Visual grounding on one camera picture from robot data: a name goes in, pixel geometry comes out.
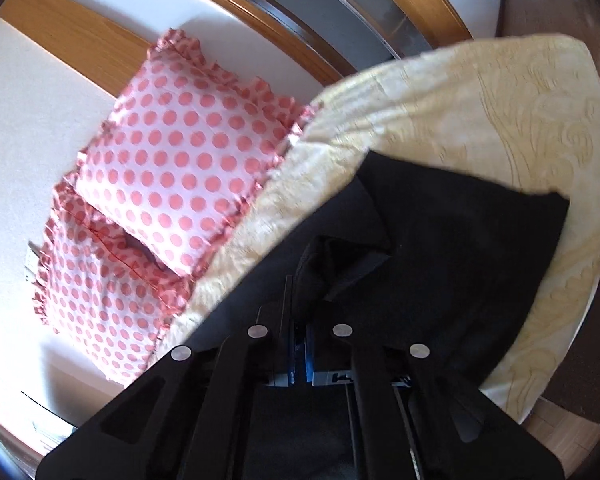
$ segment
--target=metal bolt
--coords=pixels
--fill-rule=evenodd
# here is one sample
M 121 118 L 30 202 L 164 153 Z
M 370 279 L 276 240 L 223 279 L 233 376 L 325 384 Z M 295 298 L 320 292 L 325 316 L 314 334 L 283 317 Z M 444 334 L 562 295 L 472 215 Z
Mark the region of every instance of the metal bolt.
M 424 359 L 429 357 L 431 350 L 427 345 L 423 345 L 422 343 L 416 343 L 409 347 L 409 353 L 418 359 Z
M 345 323 L 339 323 L 333 327 L 333 333 L 338 337 L 349 337 L 353 334 L 353 329 Z
M 266 336 L 268 332 L 269 330 L 267 330 L 267 327 L 264 325 L 253 325 L 247 330 L 247 334 L 254 339 L 260 339 L 261 337 Z
M 191 348 L 188 346 L 176 346 L 171 350 L 171 359 L 174 361 L 186 361 L 191 357 Z

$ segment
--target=pink dot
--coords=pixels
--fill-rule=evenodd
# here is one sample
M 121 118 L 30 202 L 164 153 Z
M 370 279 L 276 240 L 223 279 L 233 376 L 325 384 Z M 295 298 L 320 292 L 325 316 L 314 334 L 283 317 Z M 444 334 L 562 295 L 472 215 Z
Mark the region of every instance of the pink dot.
M 176 179 L 173 176 L 173 173 L 170 173 L 169 171 L 161 174 L 161 176 L 160 176 L 160 184 L 162 184 L 162 187 L 169 188 L 169 187 L 173 186 L 175 181 L 176 181 Z
M 200 116 L 197 113 L 195 113 L 193 110 L 190 110 L 189 112 L 184 114 L 184 123 L 187 126 L 193 126 L 198 122 L 199 118 Z
M 152 207 L 160 207 L 160 204 L 162 204 L 162 197 L 158 193 L 151 193 L 149 195 L 149 204 L 151 204 Z
M 146 124 L 147 126 L 150 126 L 151 124 L 155 123 L 155 120 L 158 118 L 158 114 L 155 113 L 154 111 L 149 111 L 146 112 L 144 114 L 144 116 L 142 116 L 142 120 L 144 121 L 144 124 Z
M 174 194 L 169 197 L 169 206 L 171 209 L 180 209 L 182 207 L 182 202 L 182 197 L 178 194 Z
M 196 148 L 199 148 L 200 146 L 202 146 L 206 141 L 205 138 L 205 134 L 202 132 L 193 132 L 191 134 L 191 138 L 190 138 L 190 143 L 192 146 L 195 146 Z
M 193 95 L 191 94 L 191 92 L 183 92 L 182 94 L 180 94 L 180 96 L 178 97 L 178 102 L 182 105 L 182 106 L 187 106 L 190 105 L 191 102 L 193 101 Z
M 249 114 L 249 115 L 256 115 L 258 113 L 258 109 L 256 108 L 256 106 L 252 103 L 246 103 L 244 105 L 244 110 Z
M 260 169 L 260 162 L 258 161 L 257 158 L 253 158 L 252 156 L 250 156 L 244 163 L 244 170 L 249 174 L 253 174 L 256 171 L 258 171 L 259 169 Z
M 160 130 L 152 130 L 149 134 L 149 144 L 155 146 L 162 140 L 162 132 Z
M 262 135 L 267 131 L 267 125 L 262 121 L 253 121 L 253 123 L 251 123 L 251 129 L 258 135 Z
M 222 116 L 218 113 L 213 112 L 206 116 L 206 124 L 211 126 L 212 128 L 218 126 L 222 122 Z
M 120 164 L 126 164 L 129 162 L 129 151 L 128 150 L 122 150 L 120 153 L 118 153 L 118 162 Z
M 193 265 L 193 258 L 190 256 L 190 254 L 183 254 L 180 257 L 180 263 L 184 266 L 190 267 Z
M 171 126 L 176 119 L 178 118 L 178 114 L 173 110 L 167 110 L 162 116 L 162 122 L 167 126 Z
M 244 189 L 244 182 L 241 178 L 232 178 L 229 182 L 229 191 L 232 193 L 240 193 Z
M 224 99 L 222 99 L 222 106 L 226 110 L 233 110 L 235 107 L 237 107 L 237 105 L 238 101 L 236 101 L 233 97 L 225 97 Z
M 181 216 L 180 220 L 178 220 L 178 225 L 183 231 L 188 231 L 193 227 L 193 222 L 188 216 Z
M 260 151 L 264 154 L 264 155 L 270 155 L 271 153 L 273 153 L 275 150 L 275 147 L 273 145 L 273 142 L 271 142 L 270 140 L 263 140 L 260 143 Z
M 189 239 L 189 247 L 191 247 L 192 249 L 199 249 L 200 247 L 202 247 L 202 238 L 192 236 Z
M 184 168 L 189 163 L 189 153 L 178 152 L 176 154 L 175 162 L 177 167 Z
M 171 217 L 165 213 L 158 215 L 158 222 L 160 222 L 160 225 L 165 229 L 171 227 Z
M 140 175 L 140 182 L 142 182 L 143 186 L 149 187 L 154 183 L 154 174 L 151 171 L 143 171 L 142 175 Z
M 167 163 L 167 160 L 169 160 L 169 155 L 163 150 L 160 150 L 154 155 L 154 164 L 158 167 L 164 166 Z
M 191 199 L 190 205 L 193 211 L 200 213 L 201 211 L 205 210 L 206 200 L 201 196 L 195 196 Z
M 205 180 L 205 187 L 208 191 L 218 191 L 218 189 L 220 189 L 220 185 L 220 179 L 216 176 L 210 176 L 208 179 Z
M 142 194 L 139 191 L 132 191 L 131 202 L 133 202 L 134 205 L 140 205 L 142 203 Z
M 171 98 L 173 96 L 171 95 L 170 92 L 165 92 L 163 94 L 160 94 L 160 97 L 158 98 L 158 103 L 161 104 L 162 106 L 166 106 L 171 102 Z
M 239 130 L 244 126 L 244 119 L 238 115 L 234 115 L 229 119 L 229 126 L 231 126 L 234 130 Z
M 276 137 L 277 140 L 282 140 L 286 137 L 286 130 L 277 126 L 276 128 L 273 128 L 273 136 Z
M 178 130 L 174 130 L 173 132 L 171 132 L 169 134 L 169 144 L 171 146 L 178 146 L 182 143 L 184 139 L 184 136 L 182 135 L 182 132 L 179 132 Z
M 224 214 L 229 209 L 229 201 L 224 198 L 216 200 L 216 203 L 214 204 L 214 209 L 220 214 Z
M 237 165 L 238 161 L 231 155 L 224 156 L 220 161 L 220 167 L 225 171 L 233 171 Z
M 216 98 L 212 95 L 205 94 L 200 98 L 200 106 L 209 108 L 216 103 Z
M 125 184 L 130 186 L 136 179 L 136 174 L 134 173 L 134 170 L 125 170 L 125 173 L 123 173 L 122 178 L 125 181 Z
M 136 153 L 136 164 L 138 166 L 142 166 L 146 160 L 149 158 L 148 153 L 145 150 L 138 150 L 138 152 Z
M 200 221 L 200 228 L 203 231 L 211 231 L 216 226 L 216 222 L 209 217 L 205 217 Z
M 229 137 L 225 134 L 215 134 L 212 142 L 216 148 L 221 150 L 229 145 Z
M 247 136 L 240 136 L 238 137 L 238 140 L 236 141 L 236 146 L 238 146 L 238 149 L 241 152 L 246 152 L 250 149 L 251 145 L 253 144 L 251 142 L 251 139 Z
M 211 168 L 213 158 L 208 153 L 200 153 L 200 155 L 198 155 L 198 158 L 196 159 L 196 162 L 201 170 L 208 170 L 209 168 Z

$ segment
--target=wooden furniture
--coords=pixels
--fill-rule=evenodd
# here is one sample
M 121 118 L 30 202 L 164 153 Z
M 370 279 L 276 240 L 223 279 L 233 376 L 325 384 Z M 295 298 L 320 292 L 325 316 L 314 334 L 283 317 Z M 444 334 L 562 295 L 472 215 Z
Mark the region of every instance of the wooden furniture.
M 303 41 L 311 50 L 327 62 L 341 76 L 356 73 L 350 63 L 344 59 L 329 43 L 323 40 L 309 25 L 290 10 L 274 0 L 247 0 L 266 12 L 283 25 L 289 33 Z

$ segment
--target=pink polka dot pillow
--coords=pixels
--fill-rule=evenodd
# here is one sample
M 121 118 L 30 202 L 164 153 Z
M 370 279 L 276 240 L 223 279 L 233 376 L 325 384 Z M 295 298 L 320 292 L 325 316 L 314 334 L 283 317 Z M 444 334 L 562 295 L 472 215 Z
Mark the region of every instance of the pink polka dot pillow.
M 189 299 L 188 280 L 126 246 L 125 232 L 63 180 L 45 227 L 35 309 L 107 378 L 129 384 Z
M 170 30 L 87 148 L 76 191 L 180 276 L 204 272 L 280 162 L 301 112 L 256 79 L 247 87 L 200 42 Z

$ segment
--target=bed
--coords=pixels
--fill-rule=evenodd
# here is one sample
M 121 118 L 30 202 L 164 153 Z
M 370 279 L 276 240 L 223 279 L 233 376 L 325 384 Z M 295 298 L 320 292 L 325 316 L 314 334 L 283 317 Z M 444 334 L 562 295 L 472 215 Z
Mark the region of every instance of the bed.
M 50 188 L 93 136 L 149 43 L 170 27 L 195 30 L 243 78 L 261 76 L 275 92 L 339 111 L 306 128 L 216 254 L 153 360 L 185 340 L 241 276 L 341 189 L 372 148 L 571 197 L 564 236 L 532 313 L 482 387 L 521 422 L 564 358 L 600 275 L 600 83 L 582 44 L 555 36 L 500 47 L 465 43 L 379 66 L 321 93 L 339 80 L 337 71 L 243 0 L 6 0 L 0 8 L 1 423 L 45 452 L 26 416 L 23 422 L 13 409 L 21 390 L 75 424 L 120 391 L 69 342 L 34 328 L 29 291 L 17 300 L 13 291 L 23 286 L 27 242 L 40 243 Z M 528 62 L 517 59 L 521 52 Z M 516 93 L 514 82 L 534 90 Z M 377 107 L 399 108 L 404 121 L 366 120 L 379 108 L 365 107 L 362 95 Z M 519 113 L 523 107 L 526 114 Z M 557 137 L 542 136 L 544 128 Z M 488 164 L 470 133 L 491 139 Z M 318 170 L 320 179 L 307 179 Z M 263 224 L 272 226 L 268 235 L 254 235 Z

